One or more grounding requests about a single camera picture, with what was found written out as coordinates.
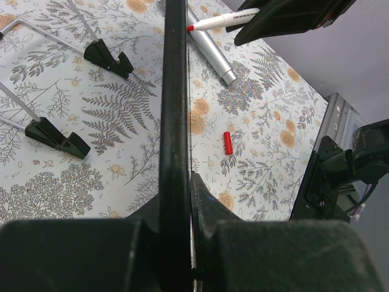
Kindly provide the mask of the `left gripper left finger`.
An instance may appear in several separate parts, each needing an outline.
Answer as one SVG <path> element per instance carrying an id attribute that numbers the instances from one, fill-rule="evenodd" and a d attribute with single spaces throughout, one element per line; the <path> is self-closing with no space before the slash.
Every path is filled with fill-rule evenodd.
<path id="1" fill-rule="evenodd" d="M 124 219 L 16 220 L 1 228 L 2 291 L 160 291 L 159 197 Z"/>

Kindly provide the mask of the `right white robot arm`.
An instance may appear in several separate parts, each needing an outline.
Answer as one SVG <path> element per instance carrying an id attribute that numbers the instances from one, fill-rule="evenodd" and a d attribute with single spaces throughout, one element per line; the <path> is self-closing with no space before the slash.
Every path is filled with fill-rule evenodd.
<path id="1" fill-rule="evenodd" d="M 259 9 L 248 22 L 229 25 L 227 31 L 240 29 L 235 45 L 260 38 L 305 33 L 330 26 L 354 1 L 244 1 L 239 12 Z M 312 152 L 303 181 L 313 186 L 342 186 L 363 181 L 371 186 L 388 173 L 388 121 L 372 123 L 353 134 L 353 147 L 333 157 L 320 159 Z"/>

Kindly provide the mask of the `red marker cap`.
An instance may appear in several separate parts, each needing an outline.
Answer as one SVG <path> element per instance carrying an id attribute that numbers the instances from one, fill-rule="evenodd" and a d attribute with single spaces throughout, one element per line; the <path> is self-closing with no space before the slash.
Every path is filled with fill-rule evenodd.
<path id="1" fill-rule="evenodd" d="M 224 150 L 226 155 L 232 155 L 233 154 L 233 145 L 232 145 L 232 138 L 229 131 L 224 132 L 223 134 L 224 138 Z"/>

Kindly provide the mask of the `white marker pen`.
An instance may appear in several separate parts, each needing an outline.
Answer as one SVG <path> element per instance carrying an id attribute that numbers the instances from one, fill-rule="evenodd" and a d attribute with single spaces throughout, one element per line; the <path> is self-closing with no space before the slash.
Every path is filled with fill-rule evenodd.
<path id="1" fill-rule="evenodd" d="M 187 27 L 187 32 L 191 31 L 206 31 L 212 30 L 218 27 L 230 27 L 237 26 L 240 24 L 248 23 L 260 9 L 251 8 L 240 10 L 238 12 L 225 13 L 219 16 L 214 16 L 212 18 L 202 19 L 194 24 L 191 24 Z"/>

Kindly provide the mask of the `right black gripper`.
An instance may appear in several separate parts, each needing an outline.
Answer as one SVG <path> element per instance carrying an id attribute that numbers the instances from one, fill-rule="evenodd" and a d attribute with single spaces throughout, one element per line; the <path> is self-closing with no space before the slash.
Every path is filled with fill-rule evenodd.
<path id="1" fill-rule="evenodd" d="M 238 32 L 234 44 L 282 35 L 305 33 L 334 23 L 356 0 L 245 0 L 236 11 L 258 8 L 260 11 Z"/>

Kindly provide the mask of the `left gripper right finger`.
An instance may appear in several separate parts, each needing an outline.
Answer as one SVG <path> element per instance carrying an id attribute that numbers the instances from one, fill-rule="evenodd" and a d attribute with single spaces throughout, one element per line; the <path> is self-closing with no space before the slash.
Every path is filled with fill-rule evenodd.
<path id="1" fill-rule="evenodd" d="M 358 234 L 341 221 L 244 221 L 190 178 L 198 291 L 383 291 Z"/>

